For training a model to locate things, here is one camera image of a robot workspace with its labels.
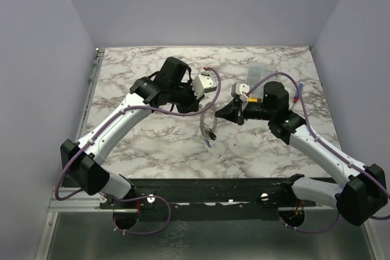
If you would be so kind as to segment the perforated metal ring disc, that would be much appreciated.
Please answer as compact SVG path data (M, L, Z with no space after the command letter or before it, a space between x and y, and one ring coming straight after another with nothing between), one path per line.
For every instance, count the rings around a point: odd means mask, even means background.
M207 111L203 112L200 116L200 132L204 139L208 141L212 141L208 139L206 134L206 130L211 129L216 134L216 128L218 124L218 120L215 117L216 107L213 105Z

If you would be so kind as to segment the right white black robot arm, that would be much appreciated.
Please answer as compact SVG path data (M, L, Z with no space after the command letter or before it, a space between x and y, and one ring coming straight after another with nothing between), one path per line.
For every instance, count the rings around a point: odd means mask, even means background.
M293 175L280 190L280 199L285 205L293 206L300 200L320 203L336 209L355 226L387 205L383 169L354 160L310 129L303 117L289 109L289 93L282 83L266 83L263 99L256 102L247 98L248 89L245 84L234 84L233 99L215 116L238 125L249 119L267 121L276 138L311 158L334 180L327 183Z

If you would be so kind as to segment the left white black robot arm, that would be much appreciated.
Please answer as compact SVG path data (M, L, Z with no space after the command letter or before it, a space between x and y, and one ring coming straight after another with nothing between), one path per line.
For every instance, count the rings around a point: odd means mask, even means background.
M162 106L176 107L176 116L198 114L200 101L218 85L208 71L183 81L185 74L191 74L190 66L169 57L160 70L137 79L115 111L95 129L76 142L67 139L62 143L61 176L69 177L88 195L103 193L112 196L118 206L130 207L135 199L133 185L105 169L103 163L134 126L152 113L164 113Z

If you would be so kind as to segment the clear plastic screw box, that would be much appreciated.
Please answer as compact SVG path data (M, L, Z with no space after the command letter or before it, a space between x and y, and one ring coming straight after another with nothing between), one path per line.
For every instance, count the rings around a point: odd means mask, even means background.
M252 61L247 65L246 84L250 86L250 89L252 89L260 80L275 72L277 72L277 67L273 64ZM258 86L250 94L250 97L254 99L262 99L265 83L266 82Z

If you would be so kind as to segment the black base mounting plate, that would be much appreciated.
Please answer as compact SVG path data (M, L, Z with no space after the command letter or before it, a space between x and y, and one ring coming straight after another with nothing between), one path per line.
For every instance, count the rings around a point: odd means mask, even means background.
M278 209L314 206L288 190L287 178L133 179L135 202L100 205L142 221L278 220Z

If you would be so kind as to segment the aluminium rail frame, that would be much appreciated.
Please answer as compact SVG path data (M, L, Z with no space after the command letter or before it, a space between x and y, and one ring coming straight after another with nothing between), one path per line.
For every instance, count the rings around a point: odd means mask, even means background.
M188 63L197 75L214 67L222 78L216 103L247 77L252 62L273 64L285 88L302 82L313 129L338 144L332 117L308 47L118 47L99 49L79 136L95 129L122 102L136 79L160 69L168 57ZM299 150L275 138L265 121L243 126L218 119L209 148L200 116L153 114L134 127L104 166L133 179L289 178L330 176ZM373 223L355 227L325 205L278 209L278 220L142 221L100 208L108 198L77 193L65 180L52 199L38 259L383 259Z

